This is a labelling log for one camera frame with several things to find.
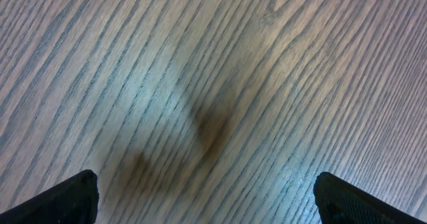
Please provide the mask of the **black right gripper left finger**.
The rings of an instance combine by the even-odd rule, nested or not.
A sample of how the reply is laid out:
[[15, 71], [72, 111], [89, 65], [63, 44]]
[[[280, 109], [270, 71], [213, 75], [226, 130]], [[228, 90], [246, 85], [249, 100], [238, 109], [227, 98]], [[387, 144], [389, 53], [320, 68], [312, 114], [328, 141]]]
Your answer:
[[86, 169], [2, 213], [1, 222], [94, 224], [98, 203], [97, 175]]

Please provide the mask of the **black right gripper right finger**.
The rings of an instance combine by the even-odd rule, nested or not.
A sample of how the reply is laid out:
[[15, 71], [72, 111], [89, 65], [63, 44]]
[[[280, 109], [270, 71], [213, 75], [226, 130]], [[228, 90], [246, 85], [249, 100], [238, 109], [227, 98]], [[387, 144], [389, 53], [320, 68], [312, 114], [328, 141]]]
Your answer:
[[314, 197], [323, 224], [425, 224], [329, 172], [316, 177]]

